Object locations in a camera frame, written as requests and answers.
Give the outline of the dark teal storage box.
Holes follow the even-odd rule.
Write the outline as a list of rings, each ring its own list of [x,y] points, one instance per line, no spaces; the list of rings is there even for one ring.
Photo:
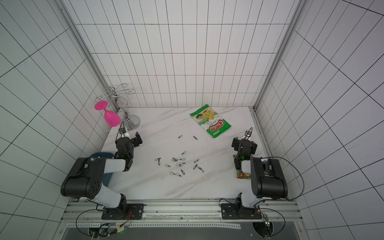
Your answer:
[[[111,152],[96,152],[92,155],[90,155],[90,158],[97,159],[97,158],[106,158],[106,159],[114,159],[115,154]]]

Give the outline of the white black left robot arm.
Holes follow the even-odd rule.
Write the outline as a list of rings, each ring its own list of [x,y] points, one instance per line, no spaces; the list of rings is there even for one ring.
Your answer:
[[[106,174],[130,170],[134,149],[142,144],[139,133],[134,138],[121,137],[115,141],[117,152],[101,152],[101,156],[78,158],[61,186],[61,195],[75,199],[86,198],[102,206],[102,220],[140,220],[144,204],[128,204],[126,196],[104,185]]]

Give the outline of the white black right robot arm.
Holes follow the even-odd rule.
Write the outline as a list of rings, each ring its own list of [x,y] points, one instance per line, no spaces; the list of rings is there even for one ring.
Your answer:
[[[247,200],[246,195],[240,193],[234,203],[219,204],[224,220],[265,220],[266,215],[259,205],[265,203],[267,198],[274,201],[288,196],[288,185],[279,160],[255,157],[257,146],[247,136],[233,139],[232,148],[237,152],[234,155],[237,178],[250,178],[251,196],[256,199]]]

